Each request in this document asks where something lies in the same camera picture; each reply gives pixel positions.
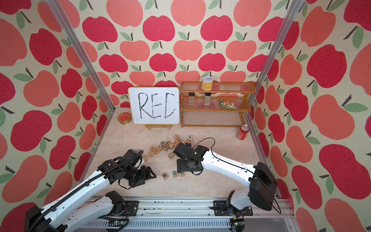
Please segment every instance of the wall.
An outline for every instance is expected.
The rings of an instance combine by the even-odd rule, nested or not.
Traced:
[[[75,27],[77,36],[97,49],[92,63],[114,105],[128,107],[131,86],[179,86],[209,74],[216,81],[256,81],[289,1],[81,0],[74,5],[82,22]],[[291,39],[297,37],[294,28]]]
[[[76,16],[77,9],[61,1]],[[45,1],[0,3],[0,231],[78,184],[107,108]]]
[[[253,103],[284,198],[306,231],[371,229],[371,3],[304,3],[300,36]]]

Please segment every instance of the red soda can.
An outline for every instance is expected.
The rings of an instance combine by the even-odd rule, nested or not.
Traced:
[[[248,125],[246,124],[243,124],[240,129],[238,130],[237,132],[237,135],[236,137],[239,139],[239,140],[244,140],[246,138],[246,135],[247,133],[249,133],[249,127]]]

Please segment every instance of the whiteboard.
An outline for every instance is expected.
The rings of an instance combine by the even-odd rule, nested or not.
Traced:
[[[130,87],[128,93],[135,124],[179,124],[177,87]]]

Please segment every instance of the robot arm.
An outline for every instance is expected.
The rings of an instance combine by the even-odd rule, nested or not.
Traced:
[[[259,162],[256,166],[239,163],[229,158],[214,153],[207,147],[195,146],[194,149],[184,144],[179,144],[174,149],[177,160],[177,172],[202,171],[203,169],[217,171],[228,176],[247,189],[232,191],[226,202],[226,209],[231,214],[239,216],[245,207],[256,205],[264,210],[271,210],[277,181],[269,168]]]
[[[25,232],[70,232],[102,215],[120,215],[125,203],[116,191],[107,193],[95,203],[76,209],[116,180],[127,179],[130,187],[136,187],[146,180],[156,178],[150,167],[141,166],[144,162],[142,153],[142,150],[136,152],[130,149],[123,157],[107,160],[84,182],[59,199],[42,209],[32,207],[26,213]]]

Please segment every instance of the marble floor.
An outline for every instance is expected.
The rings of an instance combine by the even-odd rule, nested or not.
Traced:
[[[174,141],[175,134],[182,140],[185,140],[187,135],[192,135],[193,144],[206,137],[213,137],[216,140],[214,152],[242,163],[256,165],[259,161],[250,133],[245,140],[238,140],[236,138],[238,128],[182,128],[180,125],[174,125],[171,130],[167,128],[148,130],[144,125],[136,125],[133,122],[121,125],[117,116],[122,112],[130,112],[130,108],[116,108],[86,176],[91,175],[105,160],[122,156],[128,149],[141,149],[144,150],[144,154],[148,154],[152,145],[158,145],[161,141]],[[213,143],[212,139],[207,139],[200,145],[210,148]],[[115,182],[97,195],[105,195],[115,190],[122,196],[227,197],[230,191],[243,188],[237,181],[210,170],[204,170],[199,176],[187,172],[185,177],[173,178],[171,172],[177,169],[177,157],[170,160],[167,156],[169,152],[170,150],[161,151],[159,155],[149,157],[148,162],[144,162],[144,165],[152,168],[157,178],[129,190],[121,188]],[[167,180],[161,177],[164,172],[170,175]],[[128,187],[128,181],[123,179],[121,185]]]

